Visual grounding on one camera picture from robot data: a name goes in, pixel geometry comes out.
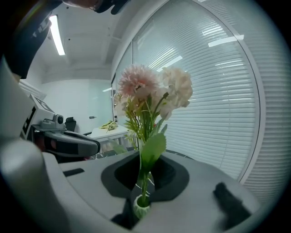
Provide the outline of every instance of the desk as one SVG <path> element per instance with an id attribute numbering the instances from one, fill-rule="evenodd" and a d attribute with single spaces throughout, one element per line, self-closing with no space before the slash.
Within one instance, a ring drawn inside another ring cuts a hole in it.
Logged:
<path id="1" fill-rule="evenodd" d="M 107 138 L 115 139 L 119 137 L 123 137 L 128 133 L 128 129 L 123 126 L 118 126 L 114 130 L 100 129 L 94 128 L 92 133 L 89 135 L 91 138 L 98 140 L 99 142 L 107 141 Z"/>

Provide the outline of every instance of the flower bouquet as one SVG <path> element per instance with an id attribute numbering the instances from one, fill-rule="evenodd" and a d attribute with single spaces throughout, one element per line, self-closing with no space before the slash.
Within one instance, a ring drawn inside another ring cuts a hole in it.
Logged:
<path id="1" fill-rule="evenodd" d="M 163 68 L 158 73 L 144 66 L 131 65 L 123 71 L 119 85 L 114 96 L 115 110 L 117 115 L 127 116 L 125 126 L 135 132 L 140 142 L 142 195 L 135 200 L 134 211 L 142 218 L 149 209 L 146 191 L 150 171 L 166 150 L 167 125 L 161 129 L 162 123 L 171 117 L 174 109 L 189 105 L 192 82 L 189 73 L 178 68 Z"/>

